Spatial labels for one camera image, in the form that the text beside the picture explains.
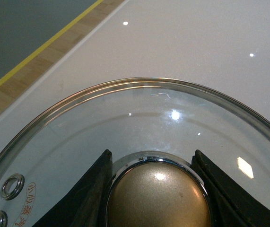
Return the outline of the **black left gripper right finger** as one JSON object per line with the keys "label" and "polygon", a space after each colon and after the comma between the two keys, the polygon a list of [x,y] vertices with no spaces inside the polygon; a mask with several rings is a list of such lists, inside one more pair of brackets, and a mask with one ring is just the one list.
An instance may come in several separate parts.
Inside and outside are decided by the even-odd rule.
{"label": "black left gripper right finger", "polygon": [[270,210],[200,150],[192,157],[191,169],[204,182],[213,227],[270,227]]}

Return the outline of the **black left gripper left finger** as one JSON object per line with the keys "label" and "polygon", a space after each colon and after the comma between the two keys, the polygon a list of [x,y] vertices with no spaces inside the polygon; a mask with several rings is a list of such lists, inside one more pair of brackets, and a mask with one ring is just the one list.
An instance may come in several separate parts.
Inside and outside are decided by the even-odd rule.
{"label": "black left gripper left finger", "polygon": [[112,178],[112,153],[105,150],[72,189],[35,227],[96,227],[99,207]]}

